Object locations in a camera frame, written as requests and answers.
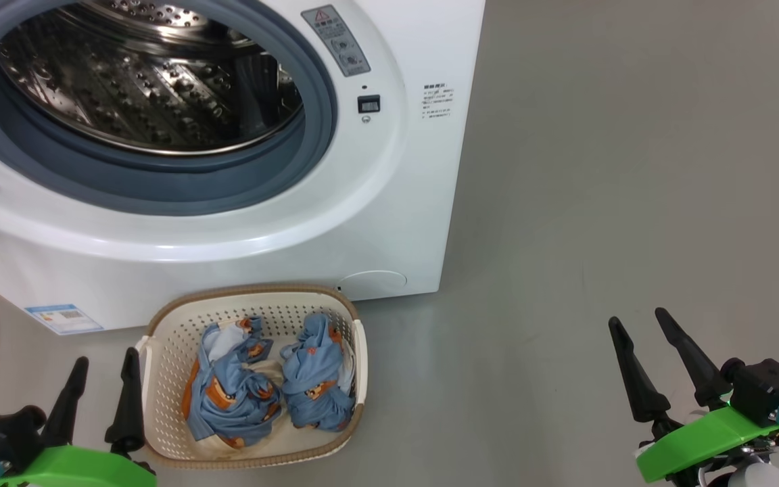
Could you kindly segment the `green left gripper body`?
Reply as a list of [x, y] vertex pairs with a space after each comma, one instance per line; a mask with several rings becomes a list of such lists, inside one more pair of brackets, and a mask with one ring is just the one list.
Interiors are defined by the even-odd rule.
[[0, 478], [0, 487], [157, 487], [154, 473], [132, 460], [77, 446], [44, 450], [20, 473]]

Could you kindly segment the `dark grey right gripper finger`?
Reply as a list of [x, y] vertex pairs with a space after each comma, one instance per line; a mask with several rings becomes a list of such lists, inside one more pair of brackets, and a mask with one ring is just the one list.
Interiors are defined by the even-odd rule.
[[713, 361], [701, 347], [675, 321], [667, 309], [655, 309], [655, 318], [665, 339], [680, 355], [690, 381], [694, 386], [694, 398], [700, 407], [722, 408], [723, 397], [732, 391], [732, 385], [724, 379]]
[[634, 420], [648, 423], [664, 419], [671, 404], [647, 376], [634, 352], [633, 340], [617, 317], [609, 318], [609, 333]]

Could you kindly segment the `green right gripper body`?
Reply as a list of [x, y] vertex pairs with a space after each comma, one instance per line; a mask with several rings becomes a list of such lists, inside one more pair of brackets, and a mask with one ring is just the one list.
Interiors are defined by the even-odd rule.
[[673, 487], [702, 487], [706, 471], [722, 469], [758, 450], [773, 450], [779, 425], [761, 427], [735, 408], [708, 412], [690, 423], [667, 413], [655, 416], [653, 441], [636, 453], [636, 467], [647, 483], [667, 481]]

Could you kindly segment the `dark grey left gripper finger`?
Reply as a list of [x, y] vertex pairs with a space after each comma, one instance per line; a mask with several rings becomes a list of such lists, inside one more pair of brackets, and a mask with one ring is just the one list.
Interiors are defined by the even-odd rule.
[[47, 422], [43, 428], [43, 443], [46, 447], [69, 446], [73, 444], [73, 435], [78, 412], [78, 401], [83, 396], [89, 358], [78, 357], [69, 373], [69, 377], [58, 398], [53, 404]]
[[122, 388], [114, 421], [105, 432], [105, 443], [114, 454], [131, 454], [145, 446], [139, 352], [128, 348], [120, 373]]

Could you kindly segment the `blue bear print garment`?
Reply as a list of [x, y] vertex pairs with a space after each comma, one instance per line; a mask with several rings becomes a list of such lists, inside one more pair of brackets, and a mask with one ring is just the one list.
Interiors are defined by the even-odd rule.
[[293, 426], [340, 432], [352, 419], [353, 354], [329, 315], [308, 315], [297, 342], [279, 352], [281, 386]]
[[241, 450], [265, 441], [285, 412], [282, 366], [269, 355], [257, 315], [211, 323], [183, 389], [181, 409], [195, 441]]

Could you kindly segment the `white front-load washing machine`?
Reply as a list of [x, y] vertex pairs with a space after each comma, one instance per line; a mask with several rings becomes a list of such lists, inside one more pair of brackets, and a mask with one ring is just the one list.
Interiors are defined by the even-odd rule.
[[[402, 296], [435, 292], [486, 1], [262, 0], [333, 78], [337, 128], [318, 166], [268, 201], [201, 216], [89, 206], [0, 167], [0, 296], [26, 315], [70, 303], [108, 331], [146, 325], [176, 297], [237, 285], [336, 289], [384, 269], [407, 277]], [[344, 77], [300, 15], [325, 4], [371, 73]]]

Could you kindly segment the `washing machine drum with laundry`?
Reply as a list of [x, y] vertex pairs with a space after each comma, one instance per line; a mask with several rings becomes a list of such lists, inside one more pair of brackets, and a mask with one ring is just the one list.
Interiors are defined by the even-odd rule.
[[84, 0], [32, 16], [0, 40], [0, 71], [50, 120], [145, 154], [251, 147], [302, 108], [262, 46], [162, 0]]

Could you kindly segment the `cream perforated laundry basket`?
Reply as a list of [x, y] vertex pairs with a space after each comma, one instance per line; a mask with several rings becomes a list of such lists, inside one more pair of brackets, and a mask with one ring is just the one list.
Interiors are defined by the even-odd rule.
[[[306, 315], [323, 312], [352, 352], [352, 419], [340, 432], [293, 426], [288, 416], [256, 446], [230, 449], [219, 441], [198, 442], [189, 431], [182, 399], [199, 348], [213, 323], [263, 318], [263, 335], [275, 342], [271, 358], [295, 342]], [[143, 422], [148, 455], [175, 469], [255, 469], [327, 457], [349, 442], [364, 415], [369, 356], [358, 311], [340, 291], [313, 283], [276, 283], [211, 289], [179, 297], [157, 312], [137, 350], [143, 358]]]

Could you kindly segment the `blue white energy label sticker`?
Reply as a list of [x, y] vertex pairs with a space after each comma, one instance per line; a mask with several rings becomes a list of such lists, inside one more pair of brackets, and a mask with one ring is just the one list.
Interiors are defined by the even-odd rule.
[[104, 330], [93, 318], [70, 303], [27, 307], [24, 311], [56, 335], [82, 335]]

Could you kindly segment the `round white filter cover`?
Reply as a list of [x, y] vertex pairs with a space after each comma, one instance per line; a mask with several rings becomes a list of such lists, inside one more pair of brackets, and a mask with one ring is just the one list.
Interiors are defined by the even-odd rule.
[[402, 295], [407, 277], [393, 271], [364, 271], [347, 275], [335, 284], [335, 289], [350, 301], [371, 301]]

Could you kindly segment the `grey warning sticker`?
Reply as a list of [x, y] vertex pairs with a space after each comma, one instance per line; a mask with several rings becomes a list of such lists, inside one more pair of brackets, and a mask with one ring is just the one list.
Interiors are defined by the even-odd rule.
[[334, 6], [306, 9], [300, 15], [321, 38], [344, 77], [371, 73], [364, 50]]

